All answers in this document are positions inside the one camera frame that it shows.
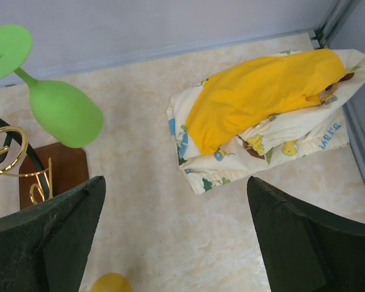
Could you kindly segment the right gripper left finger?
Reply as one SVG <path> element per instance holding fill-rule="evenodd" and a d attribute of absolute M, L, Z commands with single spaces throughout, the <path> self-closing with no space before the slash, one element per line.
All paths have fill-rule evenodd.
<path fill-rule="evenodd" d="M 79 291 L 105 195 L 95 176 L 0 218 L 0 291 Z"/>

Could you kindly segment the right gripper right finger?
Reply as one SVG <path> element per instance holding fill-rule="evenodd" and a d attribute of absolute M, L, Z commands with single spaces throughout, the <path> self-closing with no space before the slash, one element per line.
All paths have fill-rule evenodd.
<path fill-rule="evenodd" d="M 365 291 L 365 224 L 250 177 L 247 197 L 271 291 Z"/>

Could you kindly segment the green wine glass back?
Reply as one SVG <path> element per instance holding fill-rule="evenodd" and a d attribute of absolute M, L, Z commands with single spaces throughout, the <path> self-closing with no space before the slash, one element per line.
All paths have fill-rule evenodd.
<path fill-rule="evenodd" d="M 89 145 L 103 128 L 102 110 L 77 87 L 58 80 L 39 80 L 23 70 L 32 44 L 25 27 L 0 26 L 0 79 L 14 73 L 27 85 L 34 118 L 56 140 L 70 148 Z"/>

